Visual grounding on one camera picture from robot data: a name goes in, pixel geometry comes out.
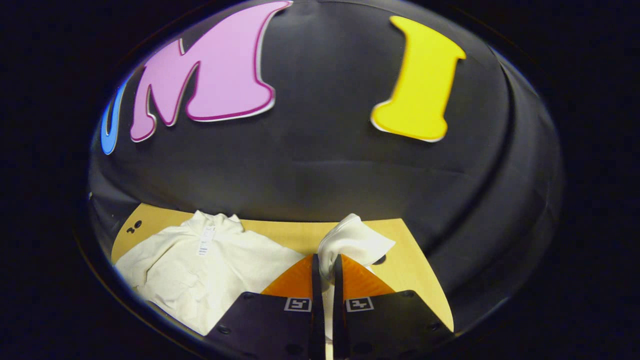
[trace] sleeve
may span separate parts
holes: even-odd
[[[179,241],[189,235],[180,227],[168,227],[134,246],[115,264],[125,282],[132,288],[147,282],[147,271]]]

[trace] white fabric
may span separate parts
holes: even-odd
[[[215,226],[205,255],[206,227]],[[234,215],[207,215],[172,226],[137,244],[115,264],[144,299],[206,335],[244,291],[260,293],[303,258],[253,231]]]
[[[333,339],[335,259],[339,254],[345,254],[373,273],[371,265],[382,258],[395,244],[395,241],[366,226],[356,214],[349,214],[324,236],[318,247],[318,258],[323,284],[324,336],[328,341]]]

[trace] clothing tag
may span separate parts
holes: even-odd
[[[200,237],[200,246],[198,247],[198,255],[205,256],[209,251],[209,245],[211,244],[211,240],[213,240],[213,236],[216,234],[215,225],[205,226],[204,231]]]

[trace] screw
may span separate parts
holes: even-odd
[[[220,331],[224,335],[231,333],[231,329],[223,325],[218,326],[218,331]]]
[[[429,325],[429,330],[436,331],[440,328],[440,322],[435,322]]]

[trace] white shirt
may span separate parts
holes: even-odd
[[[115,267],[145,300],[206,335],[242,292],[262,292],[302,258],[245,231],[235,215],[196,211],[137,244]]]

